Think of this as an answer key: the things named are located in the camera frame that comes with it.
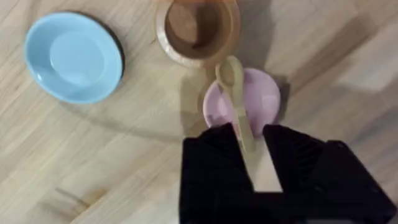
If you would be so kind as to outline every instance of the wooden spoon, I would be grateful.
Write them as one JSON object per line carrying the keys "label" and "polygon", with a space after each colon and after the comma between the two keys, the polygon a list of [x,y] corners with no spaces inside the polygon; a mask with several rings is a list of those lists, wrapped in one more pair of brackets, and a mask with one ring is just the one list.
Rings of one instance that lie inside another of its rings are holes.
{"label": "wooden spoon", "polygon": [[241,147],[243,152],[247,153],[254,150],[254,138],[243,103],[243,76],[241,62],[234,56],[229,56],[216,65],[217,82],[231,99],[238,121]]}

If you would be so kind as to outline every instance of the bowl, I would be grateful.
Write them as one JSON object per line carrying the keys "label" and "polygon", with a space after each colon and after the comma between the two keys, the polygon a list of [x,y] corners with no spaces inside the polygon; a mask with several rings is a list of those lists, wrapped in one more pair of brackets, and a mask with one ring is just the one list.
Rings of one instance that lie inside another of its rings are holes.
{"label": "bowl", "polygon": [[186,67],[216,65],[232,53],[240,30],[235,0],[176,0],[157,8],[157,39],[171,59]]}
{"label": "bowl", "polygon": [[56,12],[29,29],[25,60],[34,80],[69,103],[109,96],[123,72],[121,52],[108,31],[90,17]]}
{"label": "bowl", "polygon": [[[217,81],[214,81],[205,95],[203,114],[209,128],[225,123],[237,124],[231,100],[221,90]],[[264,126],[273,123],[277,117],[280,106],[279,88],[267,73],[254,68],[245,68],[243,92],[246,114],[253,136],[259,137]]]}

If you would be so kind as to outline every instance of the spoon handle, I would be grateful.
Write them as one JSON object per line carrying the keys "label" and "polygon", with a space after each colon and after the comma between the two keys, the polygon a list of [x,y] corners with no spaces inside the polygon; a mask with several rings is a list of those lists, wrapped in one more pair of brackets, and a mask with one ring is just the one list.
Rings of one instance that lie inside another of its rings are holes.
{"label": "spoon handle", "polygon": [[242,142],[242,150],[244,153],[252,152],[254,150],[254,138],[251,132],[246,110],[243,106],[235,108],[236,119],[238,120],[238,128]]}

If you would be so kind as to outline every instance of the pink plate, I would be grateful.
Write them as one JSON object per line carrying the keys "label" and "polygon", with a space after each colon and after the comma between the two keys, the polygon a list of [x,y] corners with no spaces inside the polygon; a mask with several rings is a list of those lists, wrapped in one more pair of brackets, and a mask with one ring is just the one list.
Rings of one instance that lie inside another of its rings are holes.
{"label": "pink plate", "polygon": [[[250,127],[255,137],[262,134],[266,124],[274,122],[280,104],[280,92],[275,81],[267,73],[244,69],[244,105]],[[221,92],[217,81],[210,85],[203,102],[203,114],[209,127],[228,122],[236,124],[233,107],[226,93]]]}

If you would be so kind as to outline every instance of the wooden surface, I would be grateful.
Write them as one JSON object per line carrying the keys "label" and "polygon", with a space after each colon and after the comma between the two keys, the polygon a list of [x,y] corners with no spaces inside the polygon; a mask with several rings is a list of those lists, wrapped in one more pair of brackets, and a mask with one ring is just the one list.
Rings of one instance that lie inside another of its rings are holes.
{"label": "wooden surface", "polygon": [[[201,104],[215,76],[163,53],[154,32],[158,4],[0,2],[0,223],[178,223],[181,141],[206,128]],[[236,55],[278,80],[279,121],[346,141],[398,203],[398,1],[239,6]],[[123,45],[121,85],[101,103],[61,103],[29,76],[25,33],[40,16],[61,10],[97,17]],[[269,155],[259,148],[252,176],[277,190]]]}

